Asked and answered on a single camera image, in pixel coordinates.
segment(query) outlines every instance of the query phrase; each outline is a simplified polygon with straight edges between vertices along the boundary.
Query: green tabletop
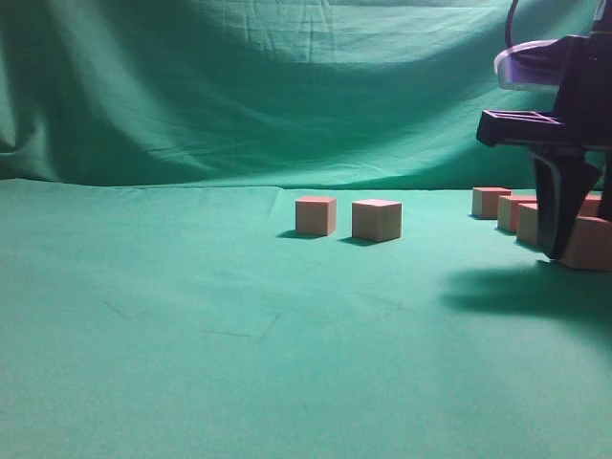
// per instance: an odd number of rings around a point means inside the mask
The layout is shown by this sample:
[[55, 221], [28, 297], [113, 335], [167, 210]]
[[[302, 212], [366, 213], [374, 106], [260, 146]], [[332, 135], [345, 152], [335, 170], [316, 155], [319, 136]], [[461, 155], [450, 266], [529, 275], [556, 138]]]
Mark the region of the green tabletop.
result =
[[[293, 231], [313, 193], [331, 236]], [[612, 277], [469, 191], [0, 195], [0, 457], [612, 457]], [[350, 237], [367, 198], [401, 239]]]

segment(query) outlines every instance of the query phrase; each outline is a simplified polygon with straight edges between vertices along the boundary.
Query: green backdrop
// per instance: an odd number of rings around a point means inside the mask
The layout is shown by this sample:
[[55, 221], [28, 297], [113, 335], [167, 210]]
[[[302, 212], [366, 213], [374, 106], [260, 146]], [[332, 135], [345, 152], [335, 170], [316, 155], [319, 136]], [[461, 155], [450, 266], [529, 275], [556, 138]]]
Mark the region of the green backdrop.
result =
[[[86, 185], [530, 186], [483, 147], [510, 1], [0, 0], [0, 178]], [[595, 1], [522, 0], [517, 42]]]

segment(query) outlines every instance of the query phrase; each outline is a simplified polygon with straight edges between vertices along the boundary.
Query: wooden block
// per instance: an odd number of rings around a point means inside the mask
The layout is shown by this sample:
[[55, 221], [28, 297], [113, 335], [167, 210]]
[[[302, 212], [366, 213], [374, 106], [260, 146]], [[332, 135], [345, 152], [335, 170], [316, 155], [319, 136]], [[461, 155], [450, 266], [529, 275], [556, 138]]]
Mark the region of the wooden block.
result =
[[471, 192], [471, 214], [482, 220], [497, 218], [497, 200], [500, 196], [513, 194], [511, 190], [501, 187], [475, 187]]
[[497, 227], [515, 233], [518, 205], [535, 202], [535, 196], [500, 196], [497, 203]]
[[537, 203], [518, 205], [516, 241], [526, 246], [537, 247]]
[[295, 201], [295, 232], [327, 236], [336, 230], [337, 200], [303, 196]]
[[612, 222], [578, 217], [559, 263], [574, 270], [612, 271]]
[[584, 204], [580, 208], [579, 215], [582, 217], [597, 217], [597, 212], [600, 209], [601, 196], [588, 195], [584, 199]]
[[402, 203], [382, 199], [355, 201], [353, 237], [375, 242], [402, 237]]

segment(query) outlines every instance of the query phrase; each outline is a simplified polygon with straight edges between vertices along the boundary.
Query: green cloth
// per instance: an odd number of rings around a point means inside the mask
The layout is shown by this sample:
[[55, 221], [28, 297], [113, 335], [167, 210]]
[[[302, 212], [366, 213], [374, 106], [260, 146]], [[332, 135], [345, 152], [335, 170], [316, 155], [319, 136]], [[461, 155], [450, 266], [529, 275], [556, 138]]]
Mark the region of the green cloth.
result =
[[[338, 198], [329, 237], [295, 199]], [[0, 182], [0, 457], [612, 456], [610, 275], [468, 191]], [[350, 238], [353, 200], [404, 235]]]
[[[510, 0], [0, 0], [0, 179], [86, 185], [530, 187], [475, 139]], [[514, 41], [590, 27], [521, 0]]]

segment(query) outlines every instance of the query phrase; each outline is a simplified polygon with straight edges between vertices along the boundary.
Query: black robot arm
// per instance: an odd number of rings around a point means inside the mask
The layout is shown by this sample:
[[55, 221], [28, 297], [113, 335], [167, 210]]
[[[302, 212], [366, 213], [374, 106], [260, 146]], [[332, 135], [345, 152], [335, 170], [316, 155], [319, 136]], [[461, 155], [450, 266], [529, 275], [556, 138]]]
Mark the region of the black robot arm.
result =
[[601, 177], [586, 161], [587, 151], [605, 155], [598, 216], [612, 221], [612, 0], [601, 0], [588, 36], [512, 46], [497, 56], [495, 71], [504, 89], [557, 93], [548, 112], [483, 111], [476, 137], [532, 153], [538, 245], [549, 258], [560, 258]]

